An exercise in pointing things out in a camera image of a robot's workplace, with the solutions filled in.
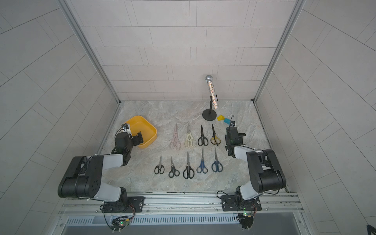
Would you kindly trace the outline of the cream kitchen shears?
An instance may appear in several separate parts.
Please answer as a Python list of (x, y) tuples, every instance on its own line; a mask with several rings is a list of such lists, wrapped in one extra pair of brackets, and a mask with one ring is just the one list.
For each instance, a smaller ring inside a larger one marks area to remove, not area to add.
[(194, 137), (192, 135), (190, 124), (188, 124), (188, 126), (187, 126), (187, 137), (185, 139), (184, 146), (186, 148), (188, 148), (188, 147), (196, 147), (196, 145), (197, 145), (197, 143), (196, 143), (196, 140), (194, 139)]

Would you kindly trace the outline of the blue handled scissors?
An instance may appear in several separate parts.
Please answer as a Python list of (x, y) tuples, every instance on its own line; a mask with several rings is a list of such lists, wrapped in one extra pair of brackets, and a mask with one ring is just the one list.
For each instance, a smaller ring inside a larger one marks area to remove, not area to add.
[(222, 172), (223, 171), (223, 165), (218, 160), (216, 148), (214, 148), (214, 162), (211, 166), (211, 169), (212, 169), (213, 172)]
[(201, 161), (200, 161), (200, 166), (196, 169), (197, 173), (208, 173), (208, 169), (205, 167), (205, 161), (204, 161), (204, 149), (202, 149), (202, 154), (201, 154)]

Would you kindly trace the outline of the small grey scissors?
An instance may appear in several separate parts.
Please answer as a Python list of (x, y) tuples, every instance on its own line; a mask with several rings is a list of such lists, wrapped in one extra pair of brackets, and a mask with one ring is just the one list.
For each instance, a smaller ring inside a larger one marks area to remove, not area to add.
[(170, 159), (171, 159), (171, 171), (169, 172), (168, 176), (169, 178), (173, 178), (175, 176), (178, 177), (180, 175), (180, 171), (175, 168), (172, 156), (170, 157)]

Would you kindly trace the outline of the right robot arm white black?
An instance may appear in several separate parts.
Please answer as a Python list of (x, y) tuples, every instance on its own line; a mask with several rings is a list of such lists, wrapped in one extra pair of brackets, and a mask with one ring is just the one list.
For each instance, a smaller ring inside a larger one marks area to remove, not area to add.
[(235, 126), (226, 128), (226, 150), (229, 156), (244, 160), (249, 171), (250, 180), (239, 186), (235, 195), (238, 199), (248, 201), (263, 193), (279, 191), (287, 186), (278, 158), (272, 149), (253, 149), (243, 143), (246, 134), (239, 133)]

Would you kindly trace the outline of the dark grey handled scissors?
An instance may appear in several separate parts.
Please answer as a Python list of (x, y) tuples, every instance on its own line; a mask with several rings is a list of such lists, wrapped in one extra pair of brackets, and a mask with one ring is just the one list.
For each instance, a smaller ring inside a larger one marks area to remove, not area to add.
[(159, 164), (155, 167), (155, 174), (163, 174), (165, 172), (165, 167), (162, 165), (162, 155), (160, 156)]

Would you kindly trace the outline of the yellow handled black scissors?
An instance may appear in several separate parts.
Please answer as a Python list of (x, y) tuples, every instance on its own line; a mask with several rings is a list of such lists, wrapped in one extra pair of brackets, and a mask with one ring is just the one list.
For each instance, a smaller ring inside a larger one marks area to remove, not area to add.
[(215, 129), (214, 129), (214, 125), (212, 124), (212, 137), (211, 137), (211, 143), (213, 145), (219, 145), (221, 144), (221, 139), (216, 135), (216, 132), (215, 132)]

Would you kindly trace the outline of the yellow plastic storage box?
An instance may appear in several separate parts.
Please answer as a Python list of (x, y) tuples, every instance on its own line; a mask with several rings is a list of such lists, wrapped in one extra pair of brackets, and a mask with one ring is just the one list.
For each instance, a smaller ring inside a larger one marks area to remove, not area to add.
[(157, 129), (142, 116), (134, 116), (126, 123), (129, 124), (132, 135), (141, 132), (144, 139), (144, 143), (139, 145), (141, 149), (150, 146), (158, 137)]

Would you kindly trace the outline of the pink scissors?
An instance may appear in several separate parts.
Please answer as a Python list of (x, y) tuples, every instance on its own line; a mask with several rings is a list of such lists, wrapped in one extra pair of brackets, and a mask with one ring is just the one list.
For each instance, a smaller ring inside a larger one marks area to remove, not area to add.
[(176, 148), (177, 150), (181, 149), (181, 142), (179, 141), (179, 138), (178, 138), (178, 126), (177, 126), (177, 124), (175, 124), (173, 138), (172, 138), (172, 140), (169, 144), (169, 147), (170, 147), (170, 149), (174, 149), (174, 148)]

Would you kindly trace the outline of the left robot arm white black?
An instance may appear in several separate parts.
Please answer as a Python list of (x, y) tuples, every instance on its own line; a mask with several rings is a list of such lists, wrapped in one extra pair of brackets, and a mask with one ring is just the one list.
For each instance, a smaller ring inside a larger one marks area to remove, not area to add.
[(141, 132), (121, 131), (111, 154), (73, 157), (57, 189), (60, 198), (90, 198), (106, 203), (128, 204), (126, 189), (102, 182), (102, 172), (128, 164), (134, 146), (144, 143)]

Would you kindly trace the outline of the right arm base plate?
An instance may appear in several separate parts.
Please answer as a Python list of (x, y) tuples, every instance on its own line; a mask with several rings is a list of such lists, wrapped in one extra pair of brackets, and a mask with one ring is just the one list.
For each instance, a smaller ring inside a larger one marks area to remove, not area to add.
[(240, 196), (222, 195), (222, 209), (224, 212), (231, 211), (261, 211), (261, 203), (259, 197), (250, 200), (243, 200)]

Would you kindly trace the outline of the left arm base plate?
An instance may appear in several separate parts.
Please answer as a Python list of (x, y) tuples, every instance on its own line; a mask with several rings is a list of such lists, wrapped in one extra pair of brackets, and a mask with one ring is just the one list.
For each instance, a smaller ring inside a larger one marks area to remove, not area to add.
[(102, 213), (131, 213), (142, 212), (145, 197), (128, 197), (127, 201), (120, 199), (116, 202), (104, 202), (100, 206)]

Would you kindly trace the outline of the large black handled scissors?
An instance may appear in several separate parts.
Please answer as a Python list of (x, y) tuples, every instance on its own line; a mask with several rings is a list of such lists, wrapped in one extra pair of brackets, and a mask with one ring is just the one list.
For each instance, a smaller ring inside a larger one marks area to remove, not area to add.
[(185, 170), (183, 171), (183, 177), (185, 179), (193, 179), (194, 175), (195, 175), (194, 170), (192, 169), (190, 165), (190, 156), (189, 156), (189, 153), (187, 152), (187, 166)]

